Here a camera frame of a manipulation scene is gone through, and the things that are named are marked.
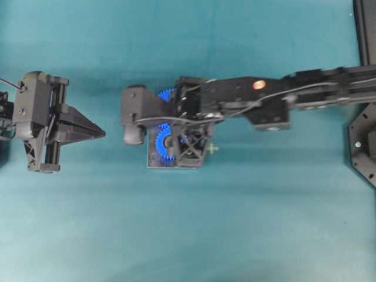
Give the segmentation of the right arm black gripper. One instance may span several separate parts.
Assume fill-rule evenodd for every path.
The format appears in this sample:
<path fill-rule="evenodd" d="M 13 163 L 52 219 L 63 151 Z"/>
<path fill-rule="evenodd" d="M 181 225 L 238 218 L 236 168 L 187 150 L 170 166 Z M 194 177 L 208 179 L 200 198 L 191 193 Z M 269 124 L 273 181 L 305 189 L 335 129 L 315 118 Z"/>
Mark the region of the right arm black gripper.
<path fill-rule="evenodd" d="M 217 125 L 217 80 L 182 76 L 174 89 L 176 166 L 202 167 Z"/>

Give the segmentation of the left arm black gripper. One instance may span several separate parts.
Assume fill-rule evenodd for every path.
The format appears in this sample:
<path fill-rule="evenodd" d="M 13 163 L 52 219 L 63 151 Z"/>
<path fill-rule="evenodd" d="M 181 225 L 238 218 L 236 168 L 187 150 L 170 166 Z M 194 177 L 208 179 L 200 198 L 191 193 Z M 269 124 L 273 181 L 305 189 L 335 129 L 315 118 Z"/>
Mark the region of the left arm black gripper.
<path fill-rule="evenodd" d="M 23 141 L 28 170 L 60 170 L 60 142 L 67 145 L 105 137 L 105 131 L 65 103 L 69 80 L 41 71 L 27 73 L 19 82 L 14 104 L 15 137 Z M 49 141 L 57 122 L 57 141 Z"/>

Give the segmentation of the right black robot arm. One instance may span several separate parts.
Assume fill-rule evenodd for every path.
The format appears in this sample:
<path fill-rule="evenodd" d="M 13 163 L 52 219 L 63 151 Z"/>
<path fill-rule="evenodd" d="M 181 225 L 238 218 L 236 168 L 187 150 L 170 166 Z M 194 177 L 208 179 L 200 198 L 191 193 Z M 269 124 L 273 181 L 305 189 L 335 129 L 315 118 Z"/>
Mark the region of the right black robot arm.
<path fill-rule="evenodd" d="M 260 131 L 289 129 L 290 111 L 375 101 L 375 66 L 307 70 L 280 79 L 181 78 L 174 91 L 174 158 L 179 167 L 200 167 L 214 127 L 245 118 Z"/>

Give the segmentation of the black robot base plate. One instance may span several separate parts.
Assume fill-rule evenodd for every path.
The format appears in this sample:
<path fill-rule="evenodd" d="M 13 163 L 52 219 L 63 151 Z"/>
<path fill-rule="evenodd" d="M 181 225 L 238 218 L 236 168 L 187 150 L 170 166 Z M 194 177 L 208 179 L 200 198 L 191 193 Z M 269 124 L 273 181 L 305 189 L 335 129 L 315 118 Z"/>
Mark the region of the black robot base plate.
<path fill-rule="evenodd" d="M 375 102 L 353 120 L 348 135 L 353 168 L 375 187 Z"/>

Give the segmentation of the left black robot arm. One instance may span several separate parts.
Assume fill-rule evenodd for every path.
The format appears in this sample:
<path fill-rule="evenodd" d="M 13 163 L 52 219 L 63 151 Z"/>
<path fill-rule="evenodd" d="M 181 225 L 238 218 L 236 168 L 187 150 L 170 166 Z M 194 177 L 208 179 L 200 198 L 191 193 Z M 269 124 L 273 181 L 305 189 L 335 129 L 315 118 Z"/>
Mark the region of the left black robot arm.
<path fill-rule="evenodd" d="M 34 71 L 16 85 L 2 83 L 16 89 L 16 96 L 10 102 L 1 92 L 1 141 L 22 141 L 30 172 L 58 172 L 63 145 L 105 137 L 104 130 L 66 104 L 68 79 Z"/>

